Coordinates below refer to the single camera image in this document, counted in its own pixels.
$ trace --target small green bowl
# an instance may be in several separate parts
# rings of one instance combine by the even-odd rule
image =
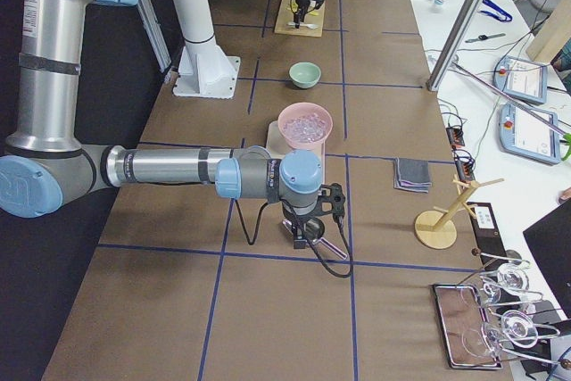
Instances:
[[[289,69],[289,77],[299,88],[311,88],[319,82],[321,69],[312,62],[297,62]]]

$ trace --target electronic device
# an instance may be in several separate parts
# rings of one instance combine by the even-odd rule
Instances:
[[[496,66],[493,84],[517,99],[544,104],[547,100],[547,66],[505,56]]]
[[[557,126],[555,112],[529,109]],[[550,165],[561,162],[559,135],[513,104],[504,104],[501,109],[500,141],[506,152]]]

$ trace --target tray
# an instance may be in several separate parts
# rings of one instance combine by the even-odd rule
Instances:
[[[479,329],[488,321],[479,305],[479,296],[472,285],[433,285],[438,319],[443,333],[448,364],[452,369],[497,370],[502,365],[497,357],[477,357],[462,344],[466,329]]]

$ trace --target label sticker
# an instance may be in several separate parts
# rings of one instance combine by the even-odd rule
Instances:
[[[24,0],[24,23],[22,35],[37,37],[39,0]]]
[[[474,212],[476,213],[478,227],[480,227],[480,229],[494,229],[492,214],[488,207],[476,206],[474,207]]]

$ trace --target bowl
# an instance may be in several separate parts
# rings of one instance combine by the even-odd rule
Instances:
[[[311,88],[319,82],[321,69],[312,62],[297,62],[289,69],[289,77],[299,88]]]
[[[333,119],[318,104],[295,103],[279,114],[277,127],[290,147],[311,151],[325,143],[333,129]]]

